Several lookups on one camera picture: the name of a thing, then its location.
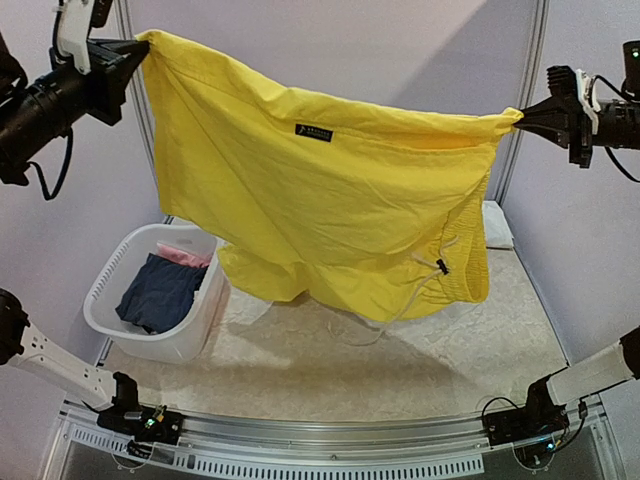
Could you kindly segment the white t-shirt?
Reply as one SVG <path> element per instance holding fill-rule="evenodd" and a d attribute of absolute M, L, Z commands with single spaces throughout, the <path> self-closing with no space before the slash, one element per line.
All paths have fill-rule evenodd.
<path fill-rule="evenodd" d="M 512 250 L 514 237 L 506 216 L 495 201 L 484 201 L 482 205 L 486 245 L 490 249 Z"/>

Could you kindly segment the yellow garment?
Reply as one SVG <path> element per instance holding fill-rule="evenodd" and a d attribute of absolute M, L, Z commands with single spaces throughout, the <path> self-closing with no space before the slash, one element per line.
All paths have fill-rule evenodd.
<path fill-rule="evenodd" d="M 352 101 L 165 31 L 141 39 L 160 206 L 225 241 L 233 286 L 381 323 L 485 301 L 482 205 L 519 110 Z"/>

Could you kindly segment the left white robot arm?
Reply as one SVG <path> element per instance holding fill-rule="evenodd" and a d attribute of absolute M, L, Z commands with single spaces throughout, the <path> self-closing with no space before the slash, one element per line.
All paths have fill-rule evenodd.
<path fill-rule="evenodd" d="M 33 156 L 58 137 L 72 140 L 73 124 L 85 115 L 113 126 L 122 118 L 125 90 L 148 55 L 146 41 L 90 39 L 89 64 L 82 70 L 61 61 L 29 83 L 8 51 L 1 52 L 1 181 L 26 186 Z M 108 410 L 128 434 L 148 426 L 136 382 L 123 373 L 94 367 L 49 340 L 28 318 L 18 298 L 1 293 L 1 362 L 29 372 Z"/>

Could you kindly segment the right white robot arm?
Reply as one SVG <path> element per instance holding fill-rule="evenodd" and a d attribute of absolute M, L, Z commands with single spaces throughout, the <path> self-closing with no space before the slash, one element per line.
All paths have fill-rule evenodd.
<path fill-rule="evenodd" d="M 634 377 L 639 355 L 639 189 L 595 160 L 573 167 L 564 150 L 522 136 L 504 207 L 516 251 L 568 366 L 543 381 L 558 404 Z"/>

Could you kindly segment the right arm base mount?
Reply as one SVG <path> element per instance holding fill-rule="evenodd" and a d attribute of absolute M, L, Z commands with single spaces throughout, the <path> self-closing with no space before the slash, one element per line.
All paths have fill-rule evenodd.
<path fill-rule="evenodd" d="M 551 436 L 561 431 L 556 440 L 550 440 L 547 452 L 555 452 L 573 442 L 581 433 L 588 415 L 586 402 L 578 403 L 580 424 L 570 435 L 569 415 L 564 406 L 538 404 L 533 407 L 517 406 L 507 397 L 494 397 L 481 411 L 481 422 L 491 446 L 517 443 L 528 438 Z"/>

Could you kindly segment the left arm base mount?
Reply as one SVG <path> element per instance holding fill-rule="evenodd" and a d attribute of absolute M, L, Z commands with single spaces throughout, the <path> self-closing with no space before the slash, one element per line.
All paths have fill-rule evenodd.
<path fill-rule="evenodd" d="M 129 435 L 138 443 L 177 445 L 186 417 L 166 405 L 141 405 L 135 380 L 121 372 L 115 372 L 113 378 L 116 390 L 111 406 L 98 413 L 97 425 Z"/>

